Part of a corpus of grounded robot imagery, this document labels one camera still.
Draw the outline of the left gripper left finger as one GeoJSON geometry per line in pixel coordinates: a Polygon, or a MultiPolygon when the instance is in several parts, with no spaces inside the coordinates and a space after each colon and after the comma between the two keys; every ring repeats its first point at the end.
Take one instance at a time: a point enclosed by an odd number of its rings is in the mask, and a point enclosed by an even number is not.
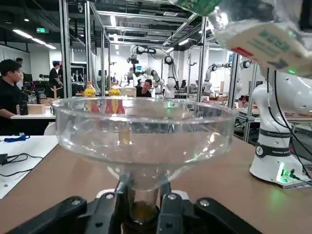
{"type": "Polygon", "coordinates": [[[132,234],[127,185],[131,175],[122,175],[111,192],[91,202],[80,196],[69,197],[41,214],[11,229],[11,234],[132,234]]]}

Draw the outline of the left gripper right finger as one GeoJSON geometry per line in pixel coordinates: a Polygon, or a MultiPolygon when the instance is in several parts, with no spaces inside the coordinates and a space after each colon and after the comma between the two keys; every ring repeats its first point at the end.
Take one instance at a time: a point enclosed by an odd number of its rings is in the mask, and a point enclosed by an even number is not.
{"type": "Polygon", "coordinates": [[[160,187],[158,234],[259,234],[254,226],[210,197],[192,203],[173,192],[168,182],[160,187]]]}

